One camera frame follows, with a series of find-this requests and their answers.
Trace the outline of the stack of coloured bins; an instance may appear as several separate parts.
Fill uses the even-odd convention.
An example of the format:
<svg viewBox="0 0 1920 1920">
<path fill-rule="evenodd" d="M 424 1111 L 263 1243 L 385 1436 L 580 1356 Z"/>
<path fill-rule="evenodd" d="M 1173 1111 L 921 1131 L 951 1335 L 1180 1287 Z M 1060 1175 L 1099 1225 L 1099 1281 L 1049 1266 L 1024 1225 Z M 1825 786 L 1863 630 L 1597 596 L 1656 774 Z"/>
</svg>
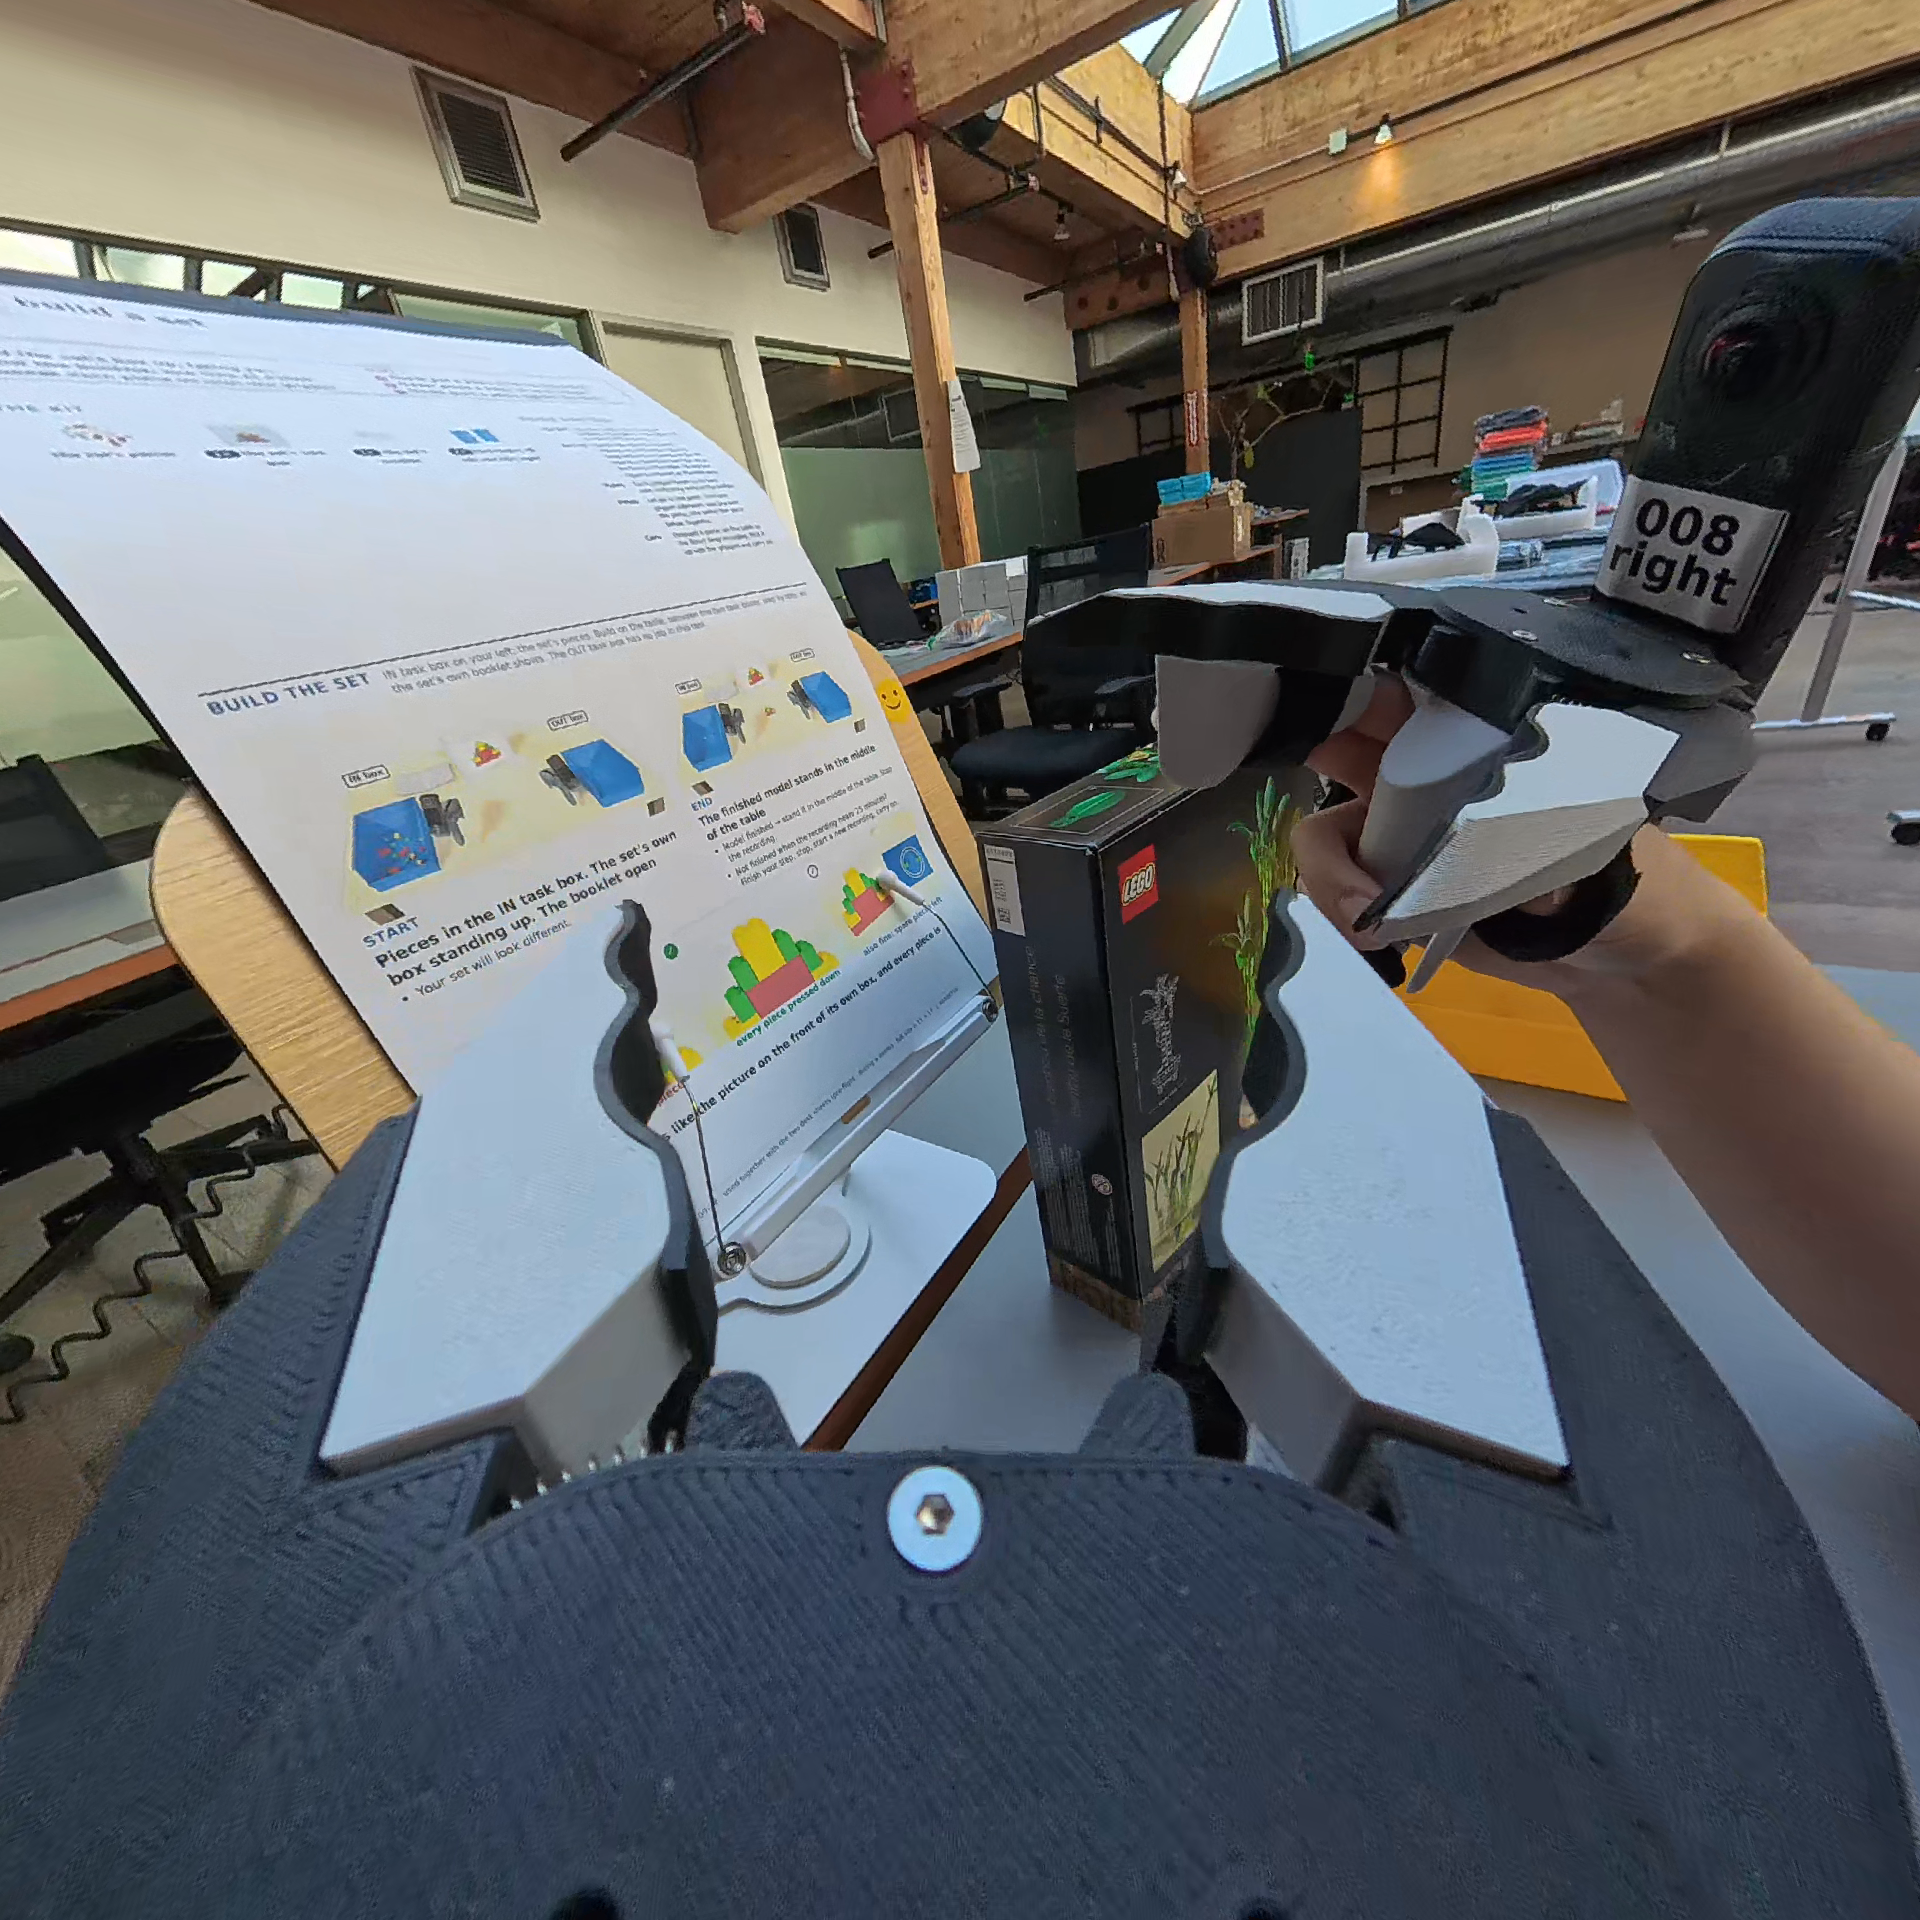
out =
<svg viewBox="0 0 1920 1920">
<path fill-rule="evenodd" d="M 1546 448 L 1546 409 L 1489 409 L 1472 418 L 1472 465 L 1469 465 L 1469 500 L 1512 500 Z"/>
</svg>

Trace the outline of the white tablet stand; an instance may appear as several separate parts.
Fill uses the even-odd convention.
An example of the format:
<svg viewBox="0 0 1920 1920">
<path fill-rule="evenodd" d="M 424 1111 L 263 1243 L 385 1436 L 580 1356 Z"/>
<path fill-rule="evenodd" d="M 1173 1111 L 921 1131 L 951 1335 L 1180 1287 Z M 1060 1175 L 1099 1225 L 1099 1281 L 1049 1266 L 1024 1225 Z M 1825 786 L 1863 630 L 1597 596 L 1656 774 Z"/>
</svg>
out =
<svg viewBox="0 0 1920 1920">
<path fill-rule="evenodd" d="M 1005 1022 L 992 1022 L 948 1082 L 871 1142 L 835 1193 L 848 1216 L 848 1281 L 819 1303 L 756 1303 L 751 1281 L 725 1281 L 714 1369 L 751 1369 L 779 1402 L 795 1446 L 848 1436 L 841 1402 L 948 1276 L 948 1255 L 999 1206 L 999 1175 L 1019 1162 L 1019 1085 Z"/>
</svg>

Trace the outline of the black office chair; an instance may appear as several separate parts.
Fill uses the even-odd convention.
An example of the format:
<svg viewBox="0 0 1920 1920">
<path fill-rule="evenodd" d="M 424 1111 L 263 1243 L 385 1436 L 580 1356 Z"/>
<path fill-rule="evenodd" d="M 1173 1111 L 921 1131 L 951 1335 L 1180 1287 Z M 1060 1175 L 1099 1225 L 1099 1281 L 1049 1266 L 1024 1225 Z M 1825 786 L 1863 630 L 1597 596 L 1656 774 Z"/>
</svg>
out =
<svg viewBox="0 0 1920 1920">
<path fill-rule="evenodd" d="M 848 624 L 857 624 L 871 651 L 917 651 L 917 643 L 929 643 L 929 624 L 921 624 L 921 611 L 906 600 L 892 555 L 835 563 L 835 582 L 841 582 Z"/>
<path fill-rule="evenodd" d="M 294 1131 L 294 1111 L 239 1118 L 176 1147 L 148 1142 L 154 1118 L 223 1085 L 239 1085 L 239 1034 L 176 967 L 9 1026 L 0 1175 L 24 1186 L 51 1162 L 105 1162 L 105 1186 L 37 1221 L 45 1255 L 0 1287 L 0 1314 L 72 1276 L 126 1216 L 161 1216 L 161 1243 L 132 1255 L 126 1287 L 92 1303 L 84 1335 L 51 1337 L 28 1383 L 59 1383 L 67 1347 L 115 1337 L 115 1303 L 154 1296 L 148 1266 L 161 1255 L 184 1255 L 213 1307 L 254 1281 L 223 1276 L 203 1225 L 223 1221 L 232 1186 L 273 1162 L 316 1162 L 318 1147 Z"/>
<path fill-rule="evenodd" d="M 1115 526 L 1060 554 L 1024 554 L 1019 611 L 1019 728 L 980 728 L 951 744 L 951 782 L 970 821 L 1005 821 L 1019 798 L 1060 798 L 1094 765 L 1153 744 L 1153 651 L 1115 643 L 1115 624 L 1076 600 L 1107 591 L 1149 591 L 1153 526 Z"/>
</svg>

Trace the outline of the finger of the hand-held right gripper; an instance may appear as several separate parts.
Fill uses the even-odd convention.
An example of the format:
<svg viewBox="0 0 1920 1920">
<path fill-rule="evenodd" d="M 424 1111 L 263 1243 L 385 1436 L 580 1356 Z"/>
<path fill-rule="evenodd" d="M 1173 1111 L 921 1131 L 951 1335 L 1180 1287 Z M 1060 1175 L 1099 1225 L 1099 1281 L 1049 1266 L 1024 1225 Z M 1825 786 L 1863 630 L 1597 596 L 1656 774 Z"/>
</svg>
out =
<svg viewBox="0 0 1920 1920">
<path fill-rule="evenodd" d="M 1049 611 L 1049 676 L 1153 673 L 1153 737 L 1173 786 L 1236 765 L 1302 765 L 1368 718 L 1376 673 L 1419 643 L 1419 591 L 1348 582 L 1180 582 L 1107 591 Z"/>
<path fill-rule="evenodd" d="M 1622 704 L 1558 699 L 1495 728 L 1451 699 L 1412 699 L 1365 821 L 1376 934 L 1419 945 L 1408 987 L 1419 987 L 1478 912 L 1580 889 L 1627 847 L 1666 751 L 1672 728 Z"/>
</svg>

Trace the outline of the white rolling stand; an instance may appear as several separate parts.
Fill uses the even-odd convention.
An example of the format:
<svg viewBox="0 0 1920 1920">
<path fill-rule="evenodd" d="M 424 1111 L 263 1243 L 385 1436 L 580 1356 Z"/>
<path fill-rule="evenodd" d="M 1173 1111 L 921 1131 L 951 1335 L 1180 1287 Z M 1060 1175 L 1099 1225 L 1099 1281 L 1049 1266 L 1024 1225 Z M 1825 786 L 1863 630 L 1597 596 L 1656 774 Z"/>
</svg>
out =
<svg viewBox="0 0 1920 1920">
<path fill-rule="evenodd" d="M 1872 744 L 1886 744 L 1886 737 L 1901 728 L 1894 704 L 1876 704 L 1876 718 L 1830 718 L 1830 687 L 1837 687 L 1837 663 L 1847 663 L 1847 643 L 1852 643 L 1852 615 L 1863 615 L 1863 611 L 1916 611 L 1916 596 L 1876 596 L 1876 591 L 1872 591 L 1872 563 L 1876 563 L 1876 540 L 1886 540 L 1886 513 L 1894 513 L 1894 500 L 1901 500 L 1901 479 L 1904 479 L 1916 448 L 1920 448 L 1920 433 L 1904 428 L 1904 441 L 1886 453 L 1876 484 L 1872 484 L 1872 508 L 1863 508 L 1852 554 L 1847 554 L 1847 563 L 1837 563 L 1837 591 L 1816 600 L 1816 611 L 1830 611 L 1830 630 L 1825 630 L 1825 651 L 1816 651 L 1803 718 L 1765 718 L 1760 737 L 1863 728 Z"/>
</svg>

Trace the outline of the white foam tray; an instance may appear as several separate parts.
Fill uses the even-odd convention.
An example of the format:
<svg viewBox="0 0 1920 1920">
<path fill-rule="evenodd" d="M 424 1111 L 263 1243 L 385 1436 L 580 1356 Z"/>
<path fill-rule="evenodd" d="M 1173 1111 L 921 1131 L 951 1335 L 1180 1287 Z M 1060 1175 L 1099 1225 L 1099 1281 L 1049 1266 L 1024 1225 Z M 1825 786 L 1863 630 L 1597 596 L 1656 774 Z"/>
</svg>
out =
<svg viewBox="0 0 1920 1920">
<path fill-rule="evenodd" d="M 1340 582 L 1419 591 L 1419 582 L 1489 582 L 1506 526 L 1472 508 L 1412 513 L 1386 538 L 1348 538 Z"/>
</svg>

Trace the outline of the grey top desk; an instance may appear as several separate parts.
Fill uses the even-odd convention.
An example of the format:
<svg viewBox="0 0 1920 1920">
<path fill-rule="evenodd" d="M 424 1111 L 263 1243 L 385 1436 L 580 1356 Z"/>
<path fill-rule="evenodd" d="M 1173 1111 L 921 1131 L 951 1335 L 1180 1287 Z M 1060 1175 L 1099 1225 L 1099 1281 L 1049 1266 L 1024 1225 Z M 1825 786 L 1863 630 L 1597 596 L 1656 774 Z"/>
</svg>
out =
<svg viewBox="0 0 1920 1920">
<path fill-rule="evenodd" d="M 148 857 L 0 904 L 0 1026 L 176 967 L 148 906 Z"/>
</svg>

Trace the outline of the potted plant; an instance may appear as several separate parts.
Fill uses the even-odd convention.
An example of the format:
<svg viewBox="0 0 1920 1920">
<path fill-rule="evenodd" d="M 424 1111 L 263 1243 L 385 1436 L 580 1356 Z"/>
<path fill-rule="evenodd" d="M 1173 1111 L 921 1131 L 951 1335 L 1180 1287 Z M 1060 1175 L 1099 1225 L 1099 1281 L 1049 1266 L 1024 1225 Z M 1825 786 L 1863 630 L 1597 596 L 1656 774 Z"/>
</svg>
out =
<svg viewBox="0 0 1920 1920">
<path fill-rule="evenodd" d="M 1241 484 L 1258 508 L 1302 508 L 1302 484 L 1273 479 L 1258 484 L 1258 448 L 1290 433 L 1296 418 L 1340 409 L 1340 379 L 1326 373 L 1277 373 L 1277 379 L 1236 379 L 1208 395 L 1208 441 L 1218 441 L 1213 479 Z"/>
</svg>

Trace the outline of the black lego set box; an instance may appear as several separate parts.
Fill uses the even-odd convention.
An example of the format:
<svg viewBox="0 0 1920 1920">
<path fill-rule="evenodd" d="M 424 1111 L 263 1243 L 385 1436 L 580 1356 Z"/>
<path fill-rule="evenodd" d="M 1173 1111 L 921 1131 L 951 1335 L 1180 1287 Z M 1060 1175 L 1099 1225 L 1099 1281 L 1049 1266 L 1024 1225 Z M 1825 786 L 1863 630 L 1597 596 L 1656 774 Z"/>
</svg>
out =
<svg viewBox="0 0 1920 1920">
<path fill-rule="evenodd" d="M 1159 751 L 980 825 L 999 987 L 1049 1281 L 1124 1335 L 1202 1253 L 1241 1127 L 1258 956 L 1312 765 L 1173 786 Z"/>
</svg>

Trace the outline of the person's right hand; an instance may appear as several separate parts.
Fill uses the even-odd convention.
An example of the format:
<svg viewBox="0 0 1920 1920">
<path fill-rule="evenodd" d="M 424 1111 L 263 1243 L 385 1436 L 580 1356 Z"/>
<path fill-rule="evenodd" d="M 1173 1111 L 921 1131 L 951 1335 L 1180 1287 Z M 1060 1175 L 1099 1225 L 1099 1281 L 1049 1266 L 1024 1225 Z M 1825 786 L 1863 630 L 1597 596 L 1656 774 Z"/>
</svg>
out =
<svg viewBox="0 0 1920 1920">
<path fill-rule="evenodd" d="M 1348 806 L 1326 806 L 1296 825 L 1296 880 L 1315 904 L 1326 923 L 1340 923 L 1348 945 L 1376 956 L 1365 906 L 1376 904 L 1376 880 L 1365 873 L 1365 821 L 1376 798 L 1376 758 L 1408 728 L 1408 687 L 1376 687 L 1368 718 L 1335 728 L 1312 765 L 1348 786 Z M 1693 967 L 1709 945 L 1709 873 L 1672 847 L 1663 825 L 1634 825 L 1627 838 L 1634 896 L 1627 906 L 1587 939 L 1570 959 L 1506 959 L 1489 939 L 1460 939 L 1460 967 L 1546 987 L 1570 1013 L 1597 1003 L 1613 984 L 1656 987 L 1672 967 Z"/>
</svg>

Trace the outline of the printed instruction sheet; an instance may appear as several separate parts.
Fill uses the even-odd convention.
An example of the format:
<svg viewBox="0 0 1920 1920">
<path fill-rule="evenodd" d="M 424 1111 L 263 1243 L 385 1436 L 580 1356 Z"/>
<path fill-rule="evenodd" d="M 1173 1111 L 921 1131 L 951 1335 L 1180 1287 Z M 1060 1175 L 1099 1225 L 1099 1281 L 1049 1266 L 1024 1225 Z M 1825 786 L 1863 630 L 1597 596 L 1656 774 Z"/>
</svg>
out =
<svg viewBox="0 0 1920 1920">
<path fill-rule="evenodd" d="M 603 906 L 741 1243 L 992 934 L 766 488 L 549 335 L 9 273 L 9 540 L 424 1092 Z"/>
</svg>

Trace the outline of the person's right forearm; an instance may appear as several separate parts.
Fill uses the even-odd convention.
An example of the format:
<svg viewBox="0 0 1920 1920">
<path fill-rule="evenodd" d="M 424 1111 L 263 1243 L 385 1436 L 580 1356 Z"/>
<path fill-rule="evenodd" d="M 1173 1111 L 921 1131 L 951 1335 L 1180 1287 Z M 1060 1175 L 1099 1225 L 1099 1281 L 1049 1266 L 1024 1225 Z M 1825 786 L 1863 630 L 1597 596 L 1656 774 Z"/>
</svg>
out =
<svg viewBox="0 0 1920 1920">
<path fill-rule="evenodd" d="M 1752 1281 L 1920 1415 L 1920 1055 L 1663 825 L 1558 996 Z"/>
</svg>

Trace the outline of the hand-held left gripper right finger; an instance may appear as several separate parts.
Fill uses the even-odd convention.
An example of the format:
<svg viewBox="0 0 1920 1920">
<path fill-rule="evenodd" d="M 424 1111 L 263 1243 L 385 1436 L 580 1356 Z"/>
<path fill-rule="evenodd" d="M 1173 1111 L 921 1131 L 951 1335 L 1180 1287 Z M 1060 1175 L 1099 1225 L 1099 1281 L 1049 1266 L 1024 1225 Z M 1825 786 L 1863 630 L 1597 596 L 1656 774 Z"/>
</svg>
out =
<svg viewBox="0 0 1920 1920">
<path fill-rule="evenodd" d="M 1478 1085 L 1273 896 L 1241 1127 L 1208 1186 L 1202 1362 L 1296 1482 L 1376 1436 L 1562 1482 L 1570 1446 Z"/>
</svg>

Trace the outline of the yellow plastic bin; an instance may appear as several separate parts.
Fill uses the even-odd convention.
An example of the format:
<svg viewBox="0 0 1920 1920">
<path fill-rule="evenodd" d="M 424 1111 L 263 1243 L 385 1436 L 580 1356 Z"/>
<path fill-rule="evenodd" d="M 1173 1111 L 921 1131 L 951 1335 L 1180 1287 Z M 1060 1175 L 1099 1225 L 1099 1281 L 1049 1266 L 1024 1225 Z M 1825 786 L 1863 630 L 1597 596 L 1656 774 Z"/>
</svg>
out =
<svg viewBox="0 0 1920 1920">
<path fill-rule="evenodd" d="M 1672 833 L 1716 889 L 1732 889 L 1760 912 L 1773 906 L 1765 838 L 1760 833 Z M 1593 1092 L 1622 1102 L 1613 1071 L 1597 1061 L 1593 1034 L 1570 1022 L 1562 996 L 1472 973 L 1460 959 L 1397 1003 L 1472 1071 L 1506 1085 Z"/>
</svg>

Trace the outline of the wooden post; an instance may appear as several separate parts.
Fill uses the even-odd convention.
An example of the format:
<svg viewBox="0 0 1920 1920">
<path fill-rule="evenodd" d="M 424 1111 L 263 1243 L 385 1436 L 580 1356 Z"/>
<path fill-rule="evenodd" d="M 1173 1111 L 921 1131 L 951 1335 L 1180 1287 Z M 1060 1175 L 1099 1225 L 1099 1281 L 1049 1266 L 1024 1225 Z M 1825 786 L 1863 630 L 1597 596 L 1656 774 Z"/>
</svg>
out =
<svg viewBox="0 0 1920 1920">
<path fill-rule="evenodd" d="M 917 379 L 917 428 L 921 428 L 921 467 L 929 467 L 929 526 L 936 563 L 977 563 L 977 479 L 951 453 L 951 319 L 948 319 L 948 250 L 936 250 L 936 195 L 929 195 L 929 150 L 921 131 L 880 139 L 880 183 L 888 183 L 888 233 L 892 233 L 892 273 L 898 273 L 898 319 L 906 319 L 906 379 Z"/>
</svg>

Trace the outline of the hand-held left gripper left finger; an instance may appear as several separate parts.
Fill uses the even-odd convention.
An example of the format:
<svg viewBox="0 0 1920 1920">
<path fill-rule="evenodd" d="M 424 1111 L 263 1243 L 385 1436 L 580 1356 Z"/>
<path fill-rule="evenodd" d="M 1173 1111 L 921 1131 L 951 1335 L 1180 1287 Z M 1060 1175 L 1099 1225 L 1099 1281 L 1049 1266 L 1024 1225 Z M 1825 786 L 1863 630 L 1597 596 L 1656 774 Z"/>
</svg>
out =
<svg viewBox="0 0 1920 1920">
<path fill-rule="evenodd" d="M 403 1465 L 504 1431 L 538 1482 L 686 1446 L 714 1266 L 656 1131 L 648 906 L 613 904 L 420 1092 L 318 1458 Z"/>
</svg>

